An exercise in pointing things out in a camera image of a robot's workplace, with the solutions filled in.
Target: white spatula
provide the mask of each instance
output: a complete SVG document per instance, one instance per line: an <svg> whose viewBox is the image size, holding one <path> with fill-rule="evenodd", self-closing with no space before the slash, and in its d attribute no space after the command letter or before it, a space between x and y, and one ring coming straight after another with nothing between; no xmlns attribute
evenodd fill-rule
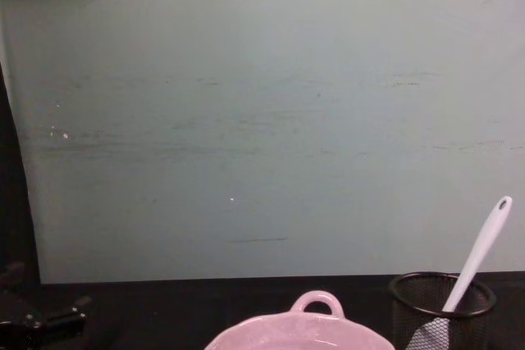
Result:
<svg viewBox="0 0 525 350"><path fill-rule="evenodd" d="M488 251L491 250L492 244L507 221L507 216L509 215L511 206L512 198L505 196L498 201L494 206L494 209L492 209L489 217L486 218L485 224L477 236L472 251L468 256L467 262L465 262L461 274L443 307L443 311L454 311L458 306L459 301L461 301L461 298L467 291L470 282L472 282L477 269L483 262ZM449 320L436 318L414 332L406 350L417 350L423 348L426 350L448 350L448 330Z"/></svg>

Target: black mesh cup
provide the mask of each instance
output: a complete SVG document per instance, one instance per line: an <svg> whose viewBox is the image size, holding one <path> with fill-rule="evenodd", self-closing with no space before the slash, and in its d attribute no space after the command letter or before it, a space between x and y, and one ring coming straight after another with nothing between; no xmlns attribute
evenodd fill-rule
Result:
<svg viewBox="0 0 525 350"><path fill-rule="evenodd" d="M474 280L454 312L441 309L454 287L455 275L417 272L390 282L394 297L394 346L397 350L440 350L422 339L426 327L432 335L448 337L448 350L486 350L489 317L495 305L492 291Z"/></svg>

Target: bowl handle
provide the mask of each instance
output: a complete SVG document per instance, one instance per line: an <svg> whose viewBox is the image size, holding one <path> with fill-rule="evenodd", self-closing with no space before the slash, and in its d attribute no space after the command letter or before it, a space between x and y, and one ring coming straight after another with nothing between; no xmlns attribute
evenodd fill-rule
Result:
<svg viewBox="0 0 525 350"><path fill-rule="evenodd" d="M339 319L345 318L343 307L337 298L326 291L310 291L309 293L303 294L297 301L295 301L290 311L304 311L304 309L306 309L306 307L312 302L325 303L330 308L333 316Z"/></svg>

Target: light blue wall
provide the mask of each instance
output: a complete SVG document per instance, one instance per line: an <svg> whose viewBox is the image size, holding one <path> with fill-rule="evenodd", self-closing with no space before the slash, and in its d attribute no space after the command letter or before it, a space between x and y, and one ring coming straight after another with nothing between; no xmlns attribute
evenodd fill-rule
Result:
<svg viewBox="0 0 525 350"><path fill-rule="evenodd" d="M1 2L45 282L525 270L525 0Z"/></svg>

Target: ceramic bowl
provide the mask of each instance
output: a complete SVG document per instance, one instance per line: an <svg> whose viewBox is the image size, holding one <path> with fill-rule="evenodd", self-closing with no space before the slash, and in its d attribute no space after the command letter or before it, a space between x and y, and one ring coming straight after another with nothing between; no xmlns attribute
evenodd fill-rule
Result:
<svg viewBox="0 0 525 350"><path fill-rule="evenodd" d="M304 311L323 302L330 315ZM339 301L330 293L312 291L300 297L291 310L254 317L217 336L205 350L394 350L369 328L345 319Z"/></svg>

